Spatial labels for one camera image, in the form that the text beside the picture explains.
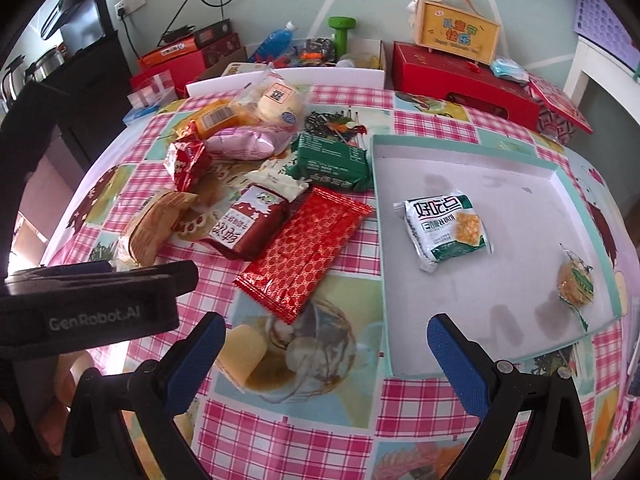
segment red patterned packet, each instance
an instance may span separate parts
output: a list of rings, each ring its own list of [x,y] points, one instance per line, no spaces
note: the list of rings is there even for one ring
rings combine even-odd
[[[164,159],[164,167],[175,182],[175,189],[188,191],[209,170],[212,161],[204,143],[193,133],[193,121],[190,134],[169,144]]]
[[[234,284],[291,324],[373,208],[314,187],[311,196]]]

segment wall socket panel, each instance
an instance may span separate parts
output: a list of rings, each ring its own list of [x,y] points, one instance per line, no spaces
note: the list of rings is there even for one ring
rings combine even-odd
[[[117,4],[115,4],[116,16],[118,15],[119,9],[124,9],[125,16],[128,16],[132,12],[138,10],[146,4],[146,0],[120,0]]]

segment blue bottle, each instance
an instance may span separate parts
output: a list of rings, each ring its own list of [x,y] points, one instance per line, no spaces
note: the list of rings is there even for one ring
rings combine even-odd
[[[297,27],[289,22],[284,28],[274,30],[249,58],[250,63],[268,63],[278,58],[291,44]]]

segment red snack wrapper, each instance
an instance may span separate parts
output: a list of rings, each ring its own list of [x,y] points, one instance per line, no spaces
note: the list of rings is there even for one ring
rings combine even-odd
[[[203,241],[230,260],[253,260],[288,215],[287,200],[270,189],[251,184]]]
[[[207,173],[212,156],[205,150],[196,133],[195,124],[189,124],[190,133],[169,144],[164,159],[164,167],[174,179],[175,189],[188,191],[191,186]]]
[[[315,187],[234,284],[291,324],[334,258],[373,208]]]

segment green dumbbell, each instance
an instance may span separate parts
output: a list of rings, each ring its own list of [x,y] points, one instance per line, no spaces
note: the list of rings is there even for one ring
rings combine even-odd
[[[332,16],[327,21],[329,27],[335,29],[335,59],[340,59],[347,53],[347,30],[356,28],[356,20],[344,16]]]

